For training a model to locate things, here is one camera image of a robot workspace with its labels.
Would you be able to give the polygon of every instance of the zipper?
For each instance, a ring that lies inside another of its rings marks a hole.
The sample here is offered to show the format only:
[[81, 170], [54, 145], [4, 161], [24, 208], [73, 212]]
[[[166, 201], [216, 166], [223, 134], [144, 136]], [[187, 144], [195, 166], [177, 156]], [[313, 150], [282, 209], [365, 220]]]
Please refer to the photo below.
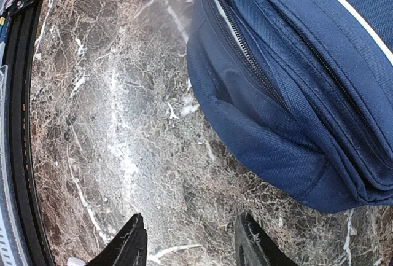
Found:
[[[252, 54], [251, 49], [249, 48], [232, 14], [232, 11], [230, 11], [224, 0], [217, 0], [217, 2], [218, 5], [220, 5], [224, 15], [219, 12], [217, 4], [214, 2], [214, 0], [208, 0], [209, 6], [214, 14], [214, 18], [216, 19], [216, 22], [222, 34], [224, 35], [225, 40], [231, 45], [236, 53], [236, 56], [239, 57], [242, 64], [250, 72], [253, 78], [268, 92], [270, 97], [275, 100], [275, 102], [279, 103], [287, 112], [290, 112], [288, 105], [270, 82], [266, 74], [262, 71], [258, 61]], [[227, 25], [230, 26], [230, 32], [228, 31], [228, 27], [224, 23], [222, 17], [226, 18]]]
[[[350, 94], [348, 93], [348, 91], [345, 89], [344, 85], [341, 83], [341, 81], [339, 80], [339, 78], [337, 78], [337, 75], [334, 73], [334, 71], [331, 69], [331, 67], [327, 64], [327, 62], [321, 57], [321, 55], [319, 54], [319, 52], [315, 49], [315, 47], [309, 42], [309, 40], [307, 40], [307, 38], [304, 36], [304, 34], [296, 27], [296, 25], [294, 25], [294, 23], [285, 15], [283, 14], [276, 5], [274, 5], [271, 1], [268, 0], [268, 2], [270, 3], [270, 5], [272, 6], [272, 8], [275, 10], [275, 12], [296, 32], [296, 34], [299, 36], [299, 38], [304, 42], [304, 44], [307, 46], [307, 48], [309, 48], [309, 50], [313, 53], [313, 55], [317, 58], [317, 60], [320, 62], [320, 64], [323, 66], [323, 68], [325, 69], [325, 71], [329, 74], [329, 76], [331, 77], [331, 79], [334, 81], [334, 83], [337, 85], [337, 87], [341, 90], [342, 94], [344, 94], [348, 104], [350, 105], [350, 107], [353, 108], [353, 110], [355, 110], [355, 113], [358, 115], [358, 117], [360, 118], [360, 120], [362, 121], [362, 123], [365, 125], [367, 131], [369, 132], [369, 134], [371, 134], [371, 136], [373, 137], [373, 139], [376, 139], [378, 142], [378, 138], [376, 137], [376, 135], [374, 134], [369, 122], [367, 121], [367, 119], [364, 117], [362, 111], [359, 109], [359, 107], [357, 106], [357, 104], [355, 103], [355, 101], [353, 100], [353, 98], [350, 96]], [[336, 139], [336, 136], [333, 134], [333, 131], [327, 126], [327, 124], [322, 120], [322, 118], [318, 116], [318, 119], [321, 123], [321, 125], [329, 132], [329, 134]]]
[[327, 62], [321, 57], [315, 47], [307, 40], [307, 38], [302, 34], [299, 29], [292, 23], [291, 20], [288, 19], [286, 15], [284, 15], [272, 2], [270, 2], [272, 8], [277, 12], [277, 14], [297, 33], [299, 38], [304, 42], [304, 44], [309, 48], [309, 50], [314, 54], [314, 56], [319, 60], [320, 64], [324, 67], [326, 72], [332, 78], [332, 80], [336, 83], [337, 87], [341, 90], [342, 94], [344, 94], [345, 98], [347, 99], [348, 104], [355, 110], [355, 113], [359, 116], [360, 120], [363, 122], [367, 130], [373, 134], [373, 130], [364, 117], [362, 111], [359, 109], [353, 98], [350, 96], [348, 91], [345, 89], [343, 83], [337, 78], [337, 75], [331, 69], [331, 67], [327, 64]]
[[[336, 84], [336, 86], [340, 89], [341, 93], [344, 94], [344, 97], [346, 98], [347, 103], [349, 104], [349, 107], [351, 107], [355, 113], [357, 114], [358, 118], [360, 119], [360, 121], [363, 123], [367, 133], [370, 135], [370, 139], [371, 142], [369, 142], [369, 146], [371, 149], [373, 149], [374, 154], [377, 156], [377, 158], [387, 167], [390, 167], [390, 165], [387, 163], [387, 161], [385, 161], [385, 156], [382, 155], [379, 152], [380, 149], [380, 145], [379, 145], [379, 139], [378, 137], [375, 135], [372, 127], [370, 126], [369, 122], [367, 121], [367, 119], [365, 118], [365, 116], [363, 115], [362, 111], [360, 110], [360, 108], [358, 107], [358, 105], [355, 103], [355, 101], [353, 100], [353, 98], [350, 96], [350, 94], [348, 93], [348, 91], [345, 89], [345, 86], [343, 85], [343, 83], [339, 80], [339, 78], [337, 77], [337, 75], [334, 73], [333, 69], [327, 64], [327, 62], [323, 59], [323, 57], [319, 54], [319, 52], [315, 49], [315, 47], [309, 42], [309, 40], [307, 40], [307, 38], [305, 37], [305, 35], [297, 28], [297, 26], [285, 15], [283, 14], [278, 7], [276, 7], [271, 1], [269, 1], [270, 5], [272, 6], [272, 8], [276, 11], [276, 13], [296, 32], [296, 34], [298, 35], [298, 37], [304, 42], [304, 44], [307, 46], [307, 48], [309, 48], [309, 50], [313, 53], [313, 55], [317, 58], [317, 60], [320, 62], [320, 64], [322, 65], [322, 67], [325, 69], [325, 71], [328, 73], [328, 75], [330, 76], [330, 78], [334, 81], [334, 83]], [[318, 114], [319, 111], [316, 111], [316, 114], [318, 116], [318, 119], [321, 123], [321, 125], [328, 131], [328, 133], [332, 136], [332, 138], [338, 141], [338, 138], [334, 135], [332, 129], [330, 127], [327, 126], [327, 124], [322, 120], [322, 117], [320, 117], [320, 115]]]

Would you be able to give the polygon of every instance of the brown marble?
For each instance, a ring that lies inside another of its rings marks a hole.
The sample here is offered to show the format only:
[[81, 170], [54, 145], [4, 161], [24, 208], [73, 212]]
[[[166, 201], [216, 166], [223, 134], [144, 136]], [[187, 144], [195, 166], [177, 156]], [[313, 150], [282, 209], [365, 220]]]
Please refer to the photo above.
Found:
[[192, 4], [44, 1], [31, 135], [58, 265], [90, 260], [137, 212], [149, 265], [234, 265], [233, 224], [244, 211], [299, 265], [387, 265], [391, 208], [317, 213], [247, 172], [222, 145], [187, 81]]

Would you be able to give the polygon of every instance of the white piping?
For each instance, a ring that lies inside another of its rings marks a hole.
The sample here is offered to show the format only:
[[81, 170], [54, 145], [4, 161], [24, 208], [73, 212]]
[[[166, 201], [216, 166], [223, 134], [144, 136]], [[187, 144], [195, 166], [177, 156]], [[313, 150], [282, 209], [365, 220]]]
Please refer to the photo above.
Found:
[[214, 1], [215, 5], [217, 6], [217, 10], [219, 11], [220, 15], [222, 16], [223, 20], [225, 21], [225, 24], [227, 25], [229, 31], [231, 32], [231, 35], [233, 36], [233, 38], [235, 39], [236, 43], [238, 44], [240, 50], [243, 52], [244, 55], [246, 55], [246, 53], [244, 52], [243, 46], [240, 44], [239, 38], [235, 34], [235, 31], [233, 30], [233, 27], [230, 24], [228, 17], [226, 16], [223, 8], [220, 5], [219, 0], [213, 0], [213, 1]]
[[376, 42], [378, 47], [382, 50], [382, 52], [385, 54], [387, 59], [391, 62], [393, 65], [393, 53], [389, 50], [389, 48], [385, 45], [385, 43], [381, 40], [381, 38], [377, 35], [377, 33], [373, 30], [373, 28], [364, 20], [364, 18], [357, 13], [356, 9], [350, 5], [350, 3], [347, 2], [347, 0], [337, 0], [341, 5], [344, 6], [346, 10], [350, 14], [352, 14], [353, 17], [364, 27], [364, 29], [368, 32], [368, 34], [373, 38], [373, 40]]

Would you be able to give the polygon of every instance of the marble surface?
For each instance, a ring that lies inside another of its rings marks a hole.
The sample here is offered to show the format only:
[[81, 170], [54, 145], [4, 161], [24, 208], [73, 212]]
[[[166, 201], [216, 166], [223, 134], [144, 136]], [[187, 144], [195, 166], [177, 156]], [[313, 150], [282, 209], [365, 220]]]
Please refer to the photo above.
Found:
[[148, 265], [234, 265], [233, 224], [244, 211], [299, 265], [387, 265], [392, 209], [317, 213], [226, 150], [188, 83], [192, 6], [44, 0], [31, 136], [58, 265], [90, 260], [137, 212], [149, 234]]

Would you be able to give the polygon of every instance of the navy blue bag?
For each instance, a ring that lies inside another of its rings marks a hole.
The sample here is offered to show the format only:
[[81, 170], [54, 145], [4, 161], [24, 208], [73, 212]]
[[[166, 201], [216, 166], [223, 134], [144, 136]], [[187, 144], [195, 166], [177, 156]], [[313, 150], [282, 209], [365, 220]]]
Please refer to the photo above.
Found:
[[235, 157], [322, 212], [393, 204], [393, 0], [195, 0], [201, 109]]

